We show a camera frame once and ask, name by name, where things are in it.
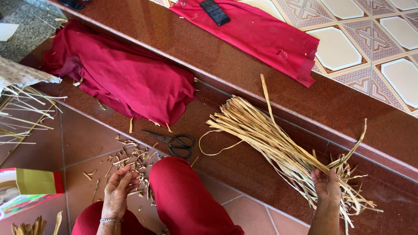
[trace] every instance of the person's left hand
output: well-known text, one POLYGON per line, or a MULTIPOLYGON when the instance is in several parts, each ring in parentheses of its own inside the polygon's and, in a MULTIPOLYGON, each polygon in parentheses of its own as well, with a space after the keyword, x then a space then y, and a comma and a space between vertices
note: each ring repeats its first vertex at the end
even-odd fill
POLYGON ((125 166, 115 172, 104 189, 102 219, 122 219, 126 211, 126 197, 139 186, 137 172, 128 172, 131 166, 125 166))

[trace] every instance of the dark red fabric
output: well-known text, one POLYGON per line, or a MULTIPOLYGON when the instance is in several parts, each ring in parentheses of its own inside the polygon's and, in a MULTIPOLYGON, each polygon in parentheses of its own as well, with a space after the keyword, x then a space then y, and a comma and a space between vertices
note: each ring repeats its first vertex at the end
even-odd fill
MULTIPOLYGON (((103 202, 95 202, 83 210, 77 217, 72 235, 96 235, 102 218, 103 202)), ((121 235, 156 235, 153 231, 144 228, 136 216, 126 210, 121 224, 121 235)))
POLYGON ((194 76, 188 71, 76 20, 57 29, 41 68, 50 74, 68 74, 76 81, 84 77, 80 89, 87 94, 125 116, 150 119, 163 127, 177 121, 196 90, 194 76))
MULTIPOLYGON (((184 159, 166 157, 157 161, 149 180, 158 215, 170 235, 244 235, 184 159)), ((96 235, 102 206, 103 202, 96 202, 85 209, 77 218, 72 235, 96 235)), ((122 235, 154 235, 142 227, 132 212, 127 210, 123 219, 122 235)))
POLYGON ((218 26, 200 7, 202 1, 188 0, 185 8, 178 1, 169 9, 306 87, 315 82, 310 74, 319 39, 263 10, 234 0, 215 0, 231 18, 230 22, 218 26))

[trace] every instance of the black phone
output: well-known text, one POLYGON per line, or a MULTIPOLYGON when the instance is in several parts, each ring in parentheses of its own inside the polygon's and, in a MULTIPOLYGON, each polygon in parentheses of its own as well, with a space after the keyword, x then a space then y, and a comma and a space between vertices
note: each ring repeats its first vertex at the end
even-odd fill
POLYGON ((225 14, 224 11, 222 11, 218 4, 216 4, 213 0, 205 0, 200 3, 200 6, 219 26, 231 21, 231 19, 225 14))

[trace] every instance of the white paper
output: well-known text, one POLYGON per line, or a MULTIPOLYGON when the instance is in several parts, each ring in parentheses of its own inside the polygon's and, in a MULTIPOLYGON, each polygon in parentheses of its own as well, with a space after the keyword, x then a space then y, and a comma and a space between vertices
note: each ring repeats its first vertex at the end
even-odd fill
POLYGON ((7 41, 16 32, 19 25, 0 23, 0 41, 7 41))

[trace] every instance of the hand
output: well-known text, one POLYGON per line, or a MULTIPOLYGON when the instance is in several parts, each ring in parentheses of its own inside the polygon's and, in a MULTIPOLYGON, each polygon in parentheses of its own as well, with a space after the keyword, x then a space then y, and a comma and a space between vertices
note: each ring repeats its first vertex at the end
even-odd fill
POLYGON ((324 173, 318 169, 316 169, 315 171, 311 171, 311 177, 315 186, 316 195, 318 196, 318 203, 340 203, 341 189, 338 183, 335 168, 329 171, 329 180, 327 180, 324 173))
POLYGON ((128 172, 131 166, 125 166, 115 172, 104 189, 102 219, 122 219, 126 211, 126 197, 139 186, 137 172, 128 172))

